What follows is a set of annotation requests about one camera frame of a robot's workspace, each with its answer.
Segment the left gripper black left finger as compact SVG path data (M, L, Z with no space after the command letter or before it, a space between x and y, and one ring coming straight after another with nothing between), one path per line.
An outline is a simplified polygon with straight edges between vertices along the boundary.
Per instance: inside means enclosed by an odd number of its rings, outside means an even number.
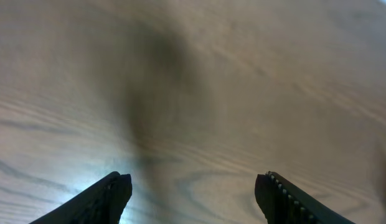
M130 174L111 172L31 224L119 224L132 190Z

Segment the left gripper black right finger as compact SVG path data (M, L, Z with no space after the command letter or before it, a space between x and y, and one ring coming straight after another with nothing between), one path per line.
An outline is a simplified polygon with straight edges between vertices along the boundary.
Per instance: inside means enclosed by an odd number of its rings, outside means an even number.
M353 224L276 172L257 175L255 199L269 224Z

